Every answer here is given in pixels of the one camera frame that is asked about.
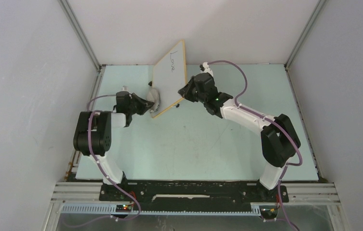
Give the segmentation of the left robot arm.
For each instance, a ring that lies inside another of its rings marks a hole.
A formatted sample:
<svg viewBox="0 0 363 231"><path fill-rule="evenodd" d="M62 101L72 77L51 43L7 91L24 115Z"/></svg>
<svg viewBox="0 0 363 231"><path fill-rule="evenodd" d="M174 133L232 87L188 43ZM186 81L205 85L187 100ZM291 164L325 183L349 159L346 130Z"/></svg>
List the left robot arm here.
<svg viewBox="0 0 363 231"><path fill-rule="evenodd" d="M79 114L77 126L73 137L74 149L87 156L98 167L103 175L105 184L113 185L111 195L117 200L124 200L129 196L129 187L123 184L125 173L113 160L108 160L113 138L112 127L126 128L130 126L133 115L144 115L146 112L155 112L160 106L160 95L153 88L146 99L121 90L116 94L108 94L91 99L87 106L100 98L115 97L116 105L110 111L88 108Z"/></svg>

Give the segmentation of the silver mesh sponge eraser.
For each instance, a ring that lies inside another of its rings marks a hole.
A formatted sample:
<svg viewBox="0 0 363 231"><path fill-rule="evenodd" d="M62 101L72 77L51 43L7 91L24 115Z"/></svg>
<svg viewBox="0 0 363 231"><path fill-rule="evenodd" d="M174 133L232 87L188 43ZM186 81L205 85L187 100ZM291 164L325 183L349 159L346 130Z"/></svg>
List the silver mesh sponge eraser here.
<svg viewBox="0 0 363 231"><path fill-rule="evenodd" d="M159 91L156 88L150 88L146 99L147 101L154 103L154 105L150 109L150 113L157 112L161 103Z"/></svg>

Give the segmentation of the wood framed whiteboard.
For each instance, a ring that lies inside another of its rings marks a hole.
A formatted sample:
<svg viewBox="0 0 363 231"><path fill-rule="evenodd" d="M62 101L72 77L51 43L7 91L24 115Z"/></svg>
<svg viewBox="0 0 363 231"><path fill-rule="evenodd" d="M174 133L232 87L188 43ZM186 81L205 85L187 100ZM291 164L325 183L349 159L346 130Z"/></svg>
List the wood framed whiteboard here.
<svg viewBox="0 0 363 231"><path fill-rule="evenodd" d="M178 91L187 82L185 41L182 39L153 67L152 87L159 92L160 104L151 117L157 118L180 103L183 98Z"/></svg>

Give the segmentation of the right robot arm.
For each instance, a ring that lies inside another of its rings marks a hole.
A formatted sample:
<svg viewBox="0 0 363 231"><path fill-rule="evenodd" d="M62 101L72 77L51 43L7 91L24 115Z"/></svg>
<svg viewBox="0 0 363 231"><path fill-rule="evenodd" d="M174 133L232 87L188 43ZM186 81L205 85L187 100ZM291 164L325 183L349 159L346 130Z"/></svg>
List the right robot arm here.
<svg viewBox="0 0 363 231"><path fill-rule="evenodd" d="M285 114L264 115L239 104L233 96L218 91L209 73L193 76L178 94L190 102L202 103L209 114L236 122L260 135L266 165L259 179L261 185L257 188L257 195L263 201L274 198L275 187L288 160L301 146L290 118Z"/></svg>

